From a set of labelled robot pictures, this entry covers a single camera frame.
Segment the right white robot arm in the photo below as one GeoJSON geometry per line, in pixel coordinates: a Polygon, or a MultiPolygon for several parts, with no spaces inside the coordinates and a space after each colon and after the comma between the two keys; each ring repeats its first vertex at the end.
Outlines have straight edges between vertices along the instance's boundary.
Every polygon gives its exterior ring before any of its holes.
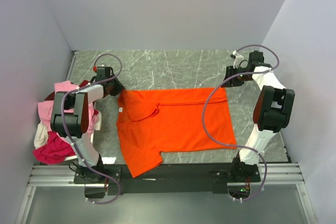
{"type": "Polygon", "coordinates": [[[259,154],[264,152],[268,142],[288,126],[295,92],[280,83],[272,71],[272,66],[265,63],[263,52],[255,50],[246,60],[234,51],[232,58],[234,63],[226,67],[225,79],[231,76],[234,78],[221,87],[240,87],[246,81],[254,81],[260,89],[253,112],[254,128],[245,147],[239,151],[239,159],[243,164],[238,163],[230,169],[232,179],[241,182],[249,175],[246,165],[259,163],[259,154]]]}

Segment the orange t-shirt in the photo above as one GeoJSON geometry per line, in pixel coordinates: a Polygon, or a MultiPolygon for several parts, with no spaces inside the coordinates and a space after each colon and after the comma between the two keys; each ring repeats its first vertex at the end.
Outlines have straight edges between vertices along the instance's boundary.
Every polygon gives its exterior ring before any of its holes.
{"type": "Polygon", "coordinates": [[[133,178],[163,163],[162,152],[233,148],[236,139],[225,89],[124,90],[116,122],[133,178]]]}

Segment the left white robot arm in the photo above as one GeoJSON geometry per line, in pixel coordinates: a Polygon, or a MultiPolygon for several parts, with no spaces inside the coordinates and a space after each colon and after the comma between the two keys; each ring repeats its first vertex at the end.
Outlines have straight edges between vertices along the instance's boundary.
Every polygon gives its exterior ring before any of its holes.
{"type": "Polygon", "coordinates": [[[78,159],[79,171],[86,172],[91,182],[99,183],[104,179],[105,170],[88,133],[89,105],[108,95],[115,97],[124,90],[124,86],[111,67],[94,67],[94,72],[93,83],[55,93],[50,127],[71,146],[78,159]]]}

